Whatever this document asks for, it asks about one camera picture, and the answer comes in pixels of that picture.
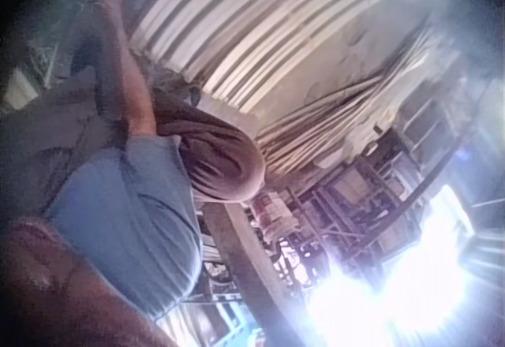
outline bright light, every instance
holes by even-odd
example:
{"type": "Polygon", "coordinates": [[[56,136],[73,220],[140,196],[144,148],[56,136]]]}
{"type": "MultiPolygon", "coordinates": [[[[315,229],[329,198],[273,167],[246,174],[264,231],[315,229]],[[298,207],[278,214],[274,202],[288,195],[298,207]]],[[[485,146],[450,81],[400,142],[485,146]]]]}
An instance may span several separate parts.
{"type": "Polygon", "coordinates": [[[421,243],[404,253],[384,290],[385,312],[405,332],[435,331],[462,299],[458,221],[473,230],[451,187],[444,186],[430,204],[421,243]]]}
{"type": "Polygon", "coordinates": [[[473,229],[451,187],[444,186],[431,206],[421,242],[392,267],[380,299],[338,270],[315,290],[309,314],[328,346],[391,345],[386,328],[390,321],[407,334],[443,326],[464,289],[457,232],[461,224],[469,235],[473,229]]]}
{"type": "Polygon", "coordinates": [[[370,290],[341,272],[314,292],[309,314],[329,347],[389,345],[370,290]]]}

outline man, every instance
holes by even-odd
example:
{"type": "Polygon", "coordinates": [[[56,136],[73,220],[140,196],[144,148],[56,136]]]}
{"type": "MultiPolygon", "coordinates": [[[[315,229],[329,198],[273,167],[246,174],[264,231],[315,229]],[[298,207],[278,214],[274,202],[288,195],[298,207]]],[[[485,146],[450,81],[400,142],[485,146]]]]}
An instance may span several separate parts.
{"type": "Polygon", "coordinates": [[[193,190],[237,201],[263,180],[243,133],[168,96],[153,110],[121,4],[99,0],[124,143],[107,109],[98,114],[90,69],[2,123],[2,289],[37,343],[167,343],[148,320],[188,295],[200,272],[193,190]]]}

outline brown cloth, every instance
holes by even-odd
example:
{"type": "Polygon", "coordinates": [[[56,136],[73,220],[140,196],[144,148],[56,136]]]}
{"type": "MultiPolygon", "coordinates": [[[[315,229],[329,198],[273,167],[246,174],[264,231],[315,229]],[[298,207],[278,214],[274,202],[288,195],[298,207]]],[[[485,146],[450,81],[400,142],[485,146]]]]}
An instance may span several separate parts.
{"type": "MultiPolygon", "coordinates": [[[[76,168],[97,151],[124,143],[125,128],[99,115],[95,95],[89,66],[0,121],[2,221],[41,215],[76,168]]],[[[264,161],[243,132],[170,94],[154,103],[158,134],[181,136],[196,200],[254,196],[264,161]]]]}

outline corrugated metal sheet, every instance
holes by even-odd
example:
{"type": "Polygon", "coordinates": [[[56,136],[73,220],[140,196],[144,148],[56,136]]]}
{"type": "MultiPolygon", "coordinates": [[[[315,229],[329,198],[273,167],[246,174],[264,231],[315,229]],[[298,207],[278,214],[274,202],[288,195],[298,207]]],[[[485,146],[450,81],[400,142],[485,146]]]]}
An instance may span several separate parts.
{"type": "Polygon", "coordinates": [[[132,48],[250,111],[294,67],[381,0],[158,0],[132,48]]]}

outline wooden post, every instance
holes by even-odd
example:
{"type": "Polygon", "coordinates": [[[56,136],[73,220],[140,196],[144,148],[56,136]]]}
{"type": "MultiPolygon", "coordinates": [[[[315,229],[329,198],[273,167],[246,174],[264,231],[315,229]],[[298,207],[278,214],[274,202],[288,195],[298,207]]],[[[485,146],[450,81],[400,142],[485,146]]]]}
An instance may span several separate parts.
{"type": "Polygon", "coordinates": [[[271,345],[322,345],[303,301],[293,298],[279,279],[242,206],[207,203],[202,211],[242,299],[271,345]]]}

